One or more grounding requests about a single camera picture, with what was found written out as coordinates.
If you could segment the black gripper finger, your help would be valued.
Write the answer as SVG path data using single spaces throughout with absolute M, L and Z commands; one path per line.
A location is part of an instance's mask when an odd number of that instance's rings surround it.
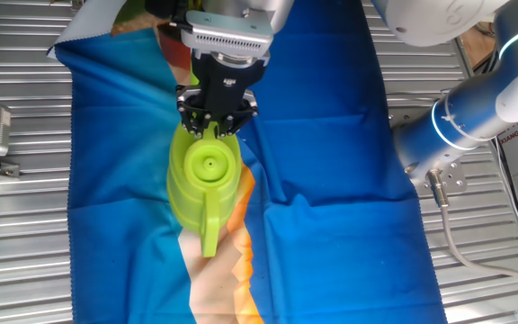
M 221 117 L 216 127 L 216 137 L 225 138 L 233 136 L 255 116 L 258 115 L 258 104 L 255 93 L 251 90 L 245 90 L 243 99 L 239 107 L 234 111 Z
M 194 137 L 202 137 L 210 126 L 212 114 L 203 107 L 201 88 L 198 85 L 178 85 L 176 105 L 182 127 Z

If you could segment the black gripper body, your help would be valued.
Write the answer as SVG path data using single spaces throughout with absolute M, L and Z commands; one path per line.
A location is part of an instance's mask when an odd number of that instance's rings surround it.
M 211 54 L 192 54 L 192 72 L 199 80 L 200 93 L 192 99 L 195 108 L 212 116 L 227 116 L 241 106 L 245 90 L 257 83 L 266 65 L 257 60 L 248 67 L 228 67 Z

